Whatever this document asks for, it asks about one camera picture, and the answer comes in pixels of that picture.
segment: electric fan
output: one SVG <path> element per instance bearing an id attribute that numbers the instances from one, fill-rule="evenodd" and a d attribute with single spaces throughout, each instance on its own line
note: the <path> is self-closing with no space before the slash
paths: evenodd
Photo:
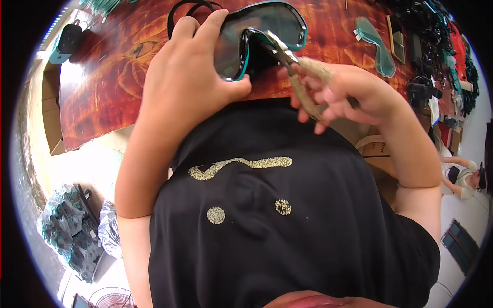
<path id="1" fill-rule="evenodd" d="M 88 308 L 137 308 L 137 305 L 129 290 L 109 287 L 94 292 Z"/>

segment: clear plastic bag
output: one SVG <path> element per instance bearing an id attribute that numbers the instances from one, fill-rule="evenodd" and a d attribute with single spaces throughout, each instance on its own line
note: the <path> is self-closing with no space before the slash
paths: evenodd
<path id="1" fill-rule="evenodd" d="M 64 184 L 46 202 L 36 222 L 38 233 L 58 254 L 66 267 L 90 283 L 96 264 L 103 253 L 98 238 L 98 222 L 89 217 L 77 188 Z"/>
<path id="2" fill-rule="evenodd" d="M 103 202 L 99 214 L 98 236 L 101 239 L 106 253 L 117 259 L 122 258 L 122 246 L 116 221 L 116 210 L 113 203 L 108 200 Z"/>

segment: reddish wood grain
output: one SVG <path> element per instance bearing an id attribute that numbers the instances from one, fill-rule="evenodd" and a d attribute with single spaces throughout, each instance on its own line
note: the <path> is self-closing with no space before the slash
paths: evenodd
<path id="1" fill-rule="evenodd" d="M 230 11 L 256 2 L 216 1 Z M 152 57 L 168 40 L 167 13 L 176 2 L 146 0 L 128 4 L 123 1 L 104 24 L 96 21 L 84 32 L 81 48 L 69 62 L 62 65 L 61 70 L 60 115 L 67 151 L 135 123 L 145 73 Z M 356 41 L 353 30 L 355 18 L 364 16 L 389 48 L 386 13 L 382 7 L 369 6 L 365 0 L 350 0 L 348 9 L 345 9 L 345 0 L 289 2 L 304 17 L 309 29 L 306 47 L 297 52 L 298 56 L 357 65 L 381 77 L 375 71 L 376 47 L 362 40 Z M 187 9 L 180 8 L 175 20 L 183 16 Z M 94 17 L 81 14 L 78 19 L 91 24 Z M 406 84 L 414 73 L 410 64 L 402 65 L 394 61 L 397 72 L 393 78 L 386 80 L 407 97 Z M 246 100 L 289 96 L 289 82 L 277 80 L 275 71 L 267 70 L 256 80 Z M 440 111 L 454 115 L 454 107 L 448 96 L 444 94 Z"/>

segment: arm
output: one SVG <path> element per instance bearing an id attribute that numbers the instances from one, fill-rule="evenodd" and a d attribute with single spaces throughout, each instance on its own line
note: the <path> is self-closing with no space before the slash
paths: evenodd
<path id="1" fill-rule="evenodd" d="M 399 188 L 395 212 L 419 223 L 435 241 L 440 239 L 440 160 L 428 135 L 420 125 L 407 101 L 385 81 L 356 66 L 327 64 L 334 71 L 328 84 L 296 67 L 303 83 L 318 104 L 327 104 L 323 121 L 315 125 L 315 134 L 322 134 L 331 121 L 345 117 L 379 128 L 388 144 Z M 287 76 L 287 70 L 279 72 Z M 347 97 L 359 101 L 352 108 Z M 291 105 L 300 108 L 298 119 L 306 122 L 308 114 L 296 96 Z"/>
<path id="2" fill-rule="evenodd" d="M 461 196 L 462 194 L 462 187 L 459 185 L 452 184 L 452 182 L 449 181 L 446 177 L 442 176 L 442 182 L 443 184 L 450 189 L 455 195 Z"/>
<path id="3" fill-rule="evenodd" d="M 466 168 L 469 168 L 469 165 L 471 164 L 470 160 L 468 160 L 466 158 L 462 158 L 462 157 L 456 157 L 456 156 L 444 157 L 443 162 L 461 165 L 461 166 L 466 167 Z"/>
<path id="4" fill-rule="evenodd" d="M 251 90 L 248 75 L 226 82 L 214 69 L 214 45 L 227 14 L 214 11 L 200 27 L 192 17 L 181 18 L 147 70 L 139 117 L 115 186 L 123 263 L 140 308 L 152 307 L 149 223 L 178 145 L 200 122 Z"/>
<path id="5" fill-rule="evenodd" d="M 419 223 L 439 242 L 440 160 L 414 112 L 401 100 L 401 107 L 379 126 L 400 184 L 395 212 Z"/>

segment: lips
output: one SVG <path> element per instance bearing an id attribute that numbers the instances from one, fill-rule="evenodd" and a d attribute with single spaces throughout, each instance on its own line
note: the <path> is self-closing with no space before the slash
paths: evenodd
<path id="1" fill-rule="evenodd" d="M 338 308 L 343 304 L 338 298 L 320 294 L 294 300 L 286 308 Z"/>

